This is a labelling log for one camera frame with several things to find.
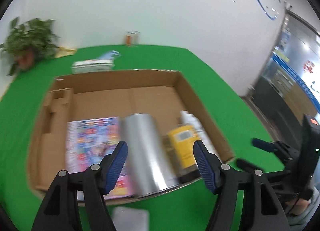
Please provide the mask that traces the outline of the colourful puzzle box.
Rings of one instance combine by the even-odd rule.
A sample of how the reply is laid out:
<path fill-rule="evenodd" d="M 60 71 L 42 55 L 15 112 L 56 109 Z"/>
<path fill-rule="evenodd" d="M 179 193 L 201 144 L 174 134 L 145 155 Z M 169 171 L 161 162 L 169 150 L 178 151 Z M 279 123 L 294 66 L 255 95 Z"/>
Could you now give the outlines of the colourful puzzle box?
<path fill-rule="evenodd" d="M 69 173 L 85 171 L 112 154 L 120 141 L 119 117 L 76 120 L 67 123 L 66 167 Z"/>

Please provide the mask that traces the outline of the yellow label dark jar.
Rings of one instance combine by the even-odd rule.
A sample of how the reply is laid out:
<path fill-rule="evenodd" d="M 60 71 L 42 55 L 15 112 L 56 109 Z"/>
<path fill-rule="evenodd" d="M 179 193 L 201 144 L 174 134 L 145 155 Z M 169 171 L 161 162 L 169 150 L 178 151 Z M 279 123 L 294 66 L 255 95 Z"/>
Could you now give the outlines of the yellow label dark jar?
<path fill-rule="evenodd" d="M 188 183 L 200 177 L 193 154 L 198 135 L 189 124 L 180 124 L 164 137 L 164 145 L 172 167 L 180 183 Z"/>

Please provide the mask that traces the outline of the white spray bottle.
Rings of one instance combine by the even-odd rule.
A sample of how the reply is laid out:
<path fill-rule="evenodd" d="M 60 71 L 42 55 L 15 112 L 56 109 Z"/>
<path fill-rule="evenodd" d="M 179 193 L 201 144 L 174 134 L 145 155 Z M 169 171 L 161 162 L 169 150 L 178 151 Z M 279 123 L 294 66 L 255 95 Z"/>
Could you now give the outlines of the white spray bottle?
<path fill-rule="evenodd" d="M 204 130 L 204 127 L 199 121 L 199 119 L 195 117 L 193 114 L 189 114 L 185 110 L 180 111 L 180 114 L 181 114 L 181 122 L 183 124 L 191 125 L 194 128 L 197 135 L 199 136 L 200 140 L 203 142 L 206 149 L 211 154 L 215 154 L 218 157 L 218 159 L 220 159 L 219 154 L 217 153 L 215 147 L 213 146 L 209 136 L 207 135 L 207 132 Z"/>

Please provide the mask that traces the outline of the silver metal cylinder can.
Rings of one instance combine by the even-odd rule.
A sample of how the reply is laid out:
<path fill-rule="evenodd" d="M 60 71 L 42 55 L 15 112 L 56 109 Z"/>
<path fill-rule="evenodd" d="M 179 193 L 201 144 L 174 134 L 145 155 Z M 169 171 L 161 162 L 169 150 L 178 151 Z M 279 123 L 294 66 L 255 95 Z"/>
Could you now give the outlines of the silver metal cylinder can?
<path fill-rule="evenodd" d="M 120 135 L 128 146 L 128 172 L 138 197 L 151 196 L 179 185 L 151 115 L 133 114 L 123 118 Z"/>

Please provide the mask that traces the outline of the green table cloth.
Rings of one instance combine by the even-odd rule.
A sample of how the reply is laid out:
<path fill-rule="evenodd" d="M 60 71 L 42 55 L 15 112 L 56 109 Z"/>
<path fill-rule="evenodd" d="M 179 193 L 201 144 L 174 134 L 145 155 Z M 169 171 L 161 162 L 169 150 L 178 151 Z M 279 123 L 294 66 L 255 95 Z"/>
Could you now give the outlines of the green table cloth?
<path fill-rule="evenodd" d="M 168 46 L 122 45 L 78 49 L 63 58 L 45 59 L 19 74 L 1 100 L 1 204 L 19 230 L 31 230 L 41 200 L 29 189 L 26 158 L 40 103 L 56 76 L 71 74 L 75 61 L 117 50 L 115 70 L 167 69 L 182 72 L 227 138 L 236 157 L 265 171 L 283 169 L 278 159 L 251 145 L 256 137 L 271 137 L 249 107 L 206 63 L 187 49 Z M 170 193 L 125 207 L 149 212 L 149 230 L 205 230 L 216 196 L 203 180 Z"/>

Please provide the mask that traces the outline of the glass door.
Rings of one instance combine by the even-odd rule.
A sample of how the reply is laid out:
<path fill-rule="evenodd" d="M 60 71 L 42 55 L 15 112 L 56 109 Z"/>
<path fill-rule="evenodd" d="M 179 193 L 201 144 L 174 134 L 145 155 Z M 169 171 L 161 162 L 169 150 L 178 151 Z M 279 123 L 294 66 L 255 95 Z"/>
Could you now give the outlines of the glass door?
<path fill-rule="evenodd" d="M 247 98 L 278 132 L 319 119 L 319 32 L 292 12 Z"/>

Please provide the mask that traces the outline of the large shallow cardboard box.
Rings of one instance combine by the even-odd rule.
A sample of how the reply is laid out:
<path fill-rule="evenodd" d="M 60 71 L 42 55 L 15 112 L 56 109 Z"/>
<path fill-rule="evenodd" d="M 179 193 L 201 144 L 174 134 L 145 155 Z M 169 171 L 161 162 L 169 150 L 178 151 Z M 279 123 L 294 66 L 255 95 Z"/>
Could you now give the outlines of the large shallow cardboard box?
<path fill-rule="evenodd" d="M 170 130 L 183 124 L 180 114 L 182 110 L 199 119 L 221 162 L 227 163 L 234 158 L 234 152 L 216 122 L 189 82 L 178 71 L 120 70 L 56 78 L 40 105 L 31 136 L 27 159 L 27 177 L 31 190 L 43 196 L 56 174 L 67 170 L 68 122 L 119 117 L 121 123 L 129 115 L 149 114 L 155 120 L 165 148 L 164 137 Z M 177 187 L 151 196 L 138 197 L 126 160 L 116 188 L 106 197 L 106 201 L 108 204 L 118 204 L 151 198 L 198 179 L 188 183 L 178 181 Z"/>

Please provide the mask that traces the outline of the light blue phone case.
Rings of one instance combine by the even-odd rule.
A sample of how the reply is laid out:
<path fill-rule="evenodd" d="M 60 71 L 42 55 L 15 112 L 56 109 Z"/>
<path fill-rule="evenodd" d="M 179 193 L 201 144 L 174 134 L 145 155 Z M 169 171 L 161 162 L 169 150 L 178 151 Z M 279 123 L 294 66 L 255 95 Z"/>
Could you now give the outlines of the light blue phone case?
<path fill-rule="evenodd" d="M 106 52 L 105 54 L 98 57 L 99 60 L 112 60 L 114 61 L 116 58 L 120 57 L 121 53 L 116 50 L 111 50 Z"/>

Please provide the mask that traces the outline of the clear glass jar orange label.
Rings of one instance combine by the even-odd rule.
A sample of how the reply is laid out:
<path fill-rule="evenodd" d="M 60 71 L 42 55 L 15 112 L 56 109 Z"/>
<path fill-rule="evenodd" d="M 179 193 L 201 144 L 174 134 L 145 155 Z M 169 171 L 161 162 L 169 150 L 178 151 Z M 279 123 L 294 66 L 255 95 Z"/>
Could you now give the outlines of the clear glass jar orange label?
<path fill-rule="evenodd" d="M 126 46 L 137 46 L 140 37 L 139 31 L 127 31 L 125 35 Z"/>

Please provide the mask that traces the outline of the potted green plant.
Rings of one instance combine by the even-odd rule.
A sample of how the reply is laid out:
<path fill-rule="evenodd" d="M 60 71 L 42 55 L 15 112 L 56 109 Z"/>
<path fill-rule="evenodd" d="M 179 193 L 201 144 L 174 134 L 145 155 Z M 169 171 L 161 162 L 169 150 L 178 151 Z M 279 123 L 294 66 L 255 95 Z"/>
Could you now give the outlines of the potted green plant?
<path fill-rule="evenodd" d="M 16 17 L 10 22 L 9 34 L 1 44 L 1 57 L 11 62 L 8 76 L 29 70 L 36 61 L 53 58 L 58 50 L 58 36 L 53 33 L 55 20 L 19 21 Z"/>

